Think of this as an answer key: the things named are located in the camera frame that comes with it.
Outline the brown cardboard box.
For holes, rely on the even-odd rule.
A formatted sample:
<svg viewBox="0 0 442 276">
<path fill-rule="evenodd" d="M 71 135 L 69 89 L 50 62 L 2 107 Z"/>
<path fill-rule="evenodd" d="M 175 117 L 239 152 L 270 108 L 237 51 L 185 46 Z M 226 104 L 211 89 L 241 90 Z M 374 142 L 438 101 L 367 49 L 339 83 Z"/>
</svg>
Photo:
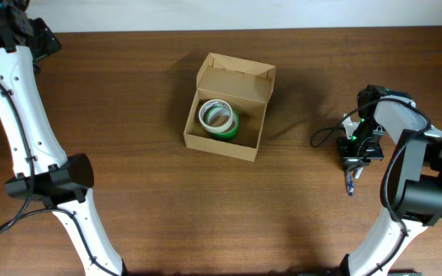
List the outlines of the brown cardboard box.
<svg viewBox="0 0 442 276">
<path fill-rule="evenodd" d="M 271 64 L 209 53 L 196 76 L 196 92 L 183 131 L 186 147 L 255 160 L 275 73 L 276 66 Z M 239 131 L 230 141 L 213 139 L 198 118 L 201 106 L 213 99 L 226 101 L 239 115 Z"/>
</svg>

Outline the black white marker pen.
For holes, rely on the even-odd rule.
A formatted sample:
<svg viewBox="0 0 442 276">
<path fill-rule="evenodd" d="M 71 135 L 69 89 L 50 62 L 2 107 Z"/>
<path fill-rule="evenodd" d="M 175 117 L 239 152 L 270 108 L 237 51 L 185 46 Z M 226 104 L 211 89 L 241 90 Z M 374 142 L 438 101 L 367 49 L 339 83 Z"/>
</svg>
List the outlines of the black white marker pen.
<svg viewBox="0 0 442 276">
<path fill-rule="evenodd" d="M 354 177 L 356 179 L 358 179 L 361 176 L 361 173 L 362 173 L 363 169 L 364 169 L 364 167 L 362 166 L 362 167 L 360 167 L 360 168 L 355 170 Z"/>
</svg>

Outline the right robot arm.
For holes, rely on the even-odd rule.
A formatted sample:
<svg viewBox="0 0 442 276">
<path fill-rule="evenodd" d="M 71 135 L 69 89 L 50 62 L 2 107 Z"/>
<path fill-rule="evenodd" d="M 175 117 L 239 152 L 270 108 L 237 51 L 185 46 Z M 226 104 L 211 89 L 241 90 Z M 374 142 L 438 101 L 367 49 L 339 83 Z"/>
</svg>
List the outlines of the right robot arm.
<svg viewBox="0 0 442 276">
<path fill-rule="evenodd" d="M 338 123 L 345 132 L 337 146 L 348 193 L 363 168 L 383 159 L 383 135 L 395 150 L 381 182 L 378 219 L 338 274 L 386 275 L 413 239 L 442 219 L 442 131 L 409 94 L 368 85 L 357 102 L 360 121 L 344 115 Z"/>
</svg>

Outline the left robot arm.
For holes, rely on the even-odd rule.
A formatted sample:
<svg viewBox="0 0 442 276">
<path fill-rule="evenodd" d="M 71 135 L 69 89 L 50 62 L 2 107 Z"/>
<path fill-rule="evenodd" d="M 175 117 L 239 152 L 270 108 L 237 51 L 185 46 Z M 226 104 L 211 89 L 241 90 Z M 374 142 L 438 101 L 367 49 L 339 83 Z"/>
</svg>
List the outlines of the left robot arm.
<svg viewBox="0 0 442 276">
<path fill-rule="evenodd" d="M 22 199 L 0 234 L 22 219 L 55 215 L 87 275 L 126 275 L 94 204 L 94 171 L 83 154 L 68 156 L 54 135 L 35 81 L 38 61 L 61 50 L 42 18 L 30 19 L 27 1 L 0 1 L 0 121 L 10 146 L 8 195 Z"/>
</svg>

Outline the blue ballpoint pen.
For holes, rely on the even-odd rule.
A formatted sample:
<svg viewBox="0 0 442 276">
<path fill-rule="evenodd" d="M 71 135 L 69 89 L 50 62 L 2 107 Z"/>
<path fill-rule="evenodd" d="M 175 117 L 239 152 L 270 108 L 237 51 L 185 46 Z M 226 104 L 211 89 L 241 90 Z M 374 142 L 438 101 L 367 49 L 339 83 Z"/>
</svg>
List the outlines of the blue ballpoint pen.
<svg viewBox="0 0 442 276">
<path fill-rule="evenodd" d="M 351 171 L 347 170 L 345 172 L 345 182 L 346 182 L 347 194 L 349 196 L 353 196 L 354 190 L 355 190 L 355 184 L 354 184 L 354 178 L 353 178 Z"/>
</svg>

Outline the cream masking tape roll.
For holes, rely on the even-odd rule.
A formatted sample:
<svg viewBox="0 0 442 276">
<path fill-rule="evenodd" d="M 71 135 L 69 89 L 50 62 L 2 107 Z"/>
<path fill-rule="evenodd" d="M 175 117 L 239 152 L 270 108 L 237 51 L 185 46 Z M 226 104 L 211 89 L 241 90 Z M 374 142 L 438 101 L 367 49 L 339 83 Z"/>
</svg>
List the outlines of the cream masking tape roll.
<svg viewBox="0 0 442 276">
<path fill-rule="evenodd" d="M 198 118 L 207 132 L 224 133 L 232 126 L 234 111 L 226 101 L 213 99 L 201 106 Z"/>
</svg>

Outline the green tape roll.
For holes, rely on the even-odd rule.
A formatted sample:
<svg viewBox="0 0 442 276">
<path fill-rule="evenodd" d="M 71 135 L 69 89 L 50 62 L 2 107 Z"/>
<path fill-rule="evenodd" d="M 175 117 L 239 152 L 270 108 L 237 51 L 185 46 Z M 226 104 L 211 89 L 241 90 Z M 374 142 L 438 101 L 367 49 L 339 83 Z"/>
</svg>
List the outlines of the green tape roll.
<svg viewBox="0 0 442 276">
<path fill-rule="evenodd" d="M 229 111 L 224 107 L 213 107 L 206 115 L 206 119 L 208 121 L 208 124 L 210 125 L 215 120 L 219 119 L 220 117 L 227 117 L 229 114 Z M 231 126 L 222 133 L 211 133 L 210 136 L 213 139 L 221 140 L 221 141 L 230 141 L 232 140 L 239 131 L 239 115 L 238 113 L 233 110 L 233 122 Z"/>
</svg>

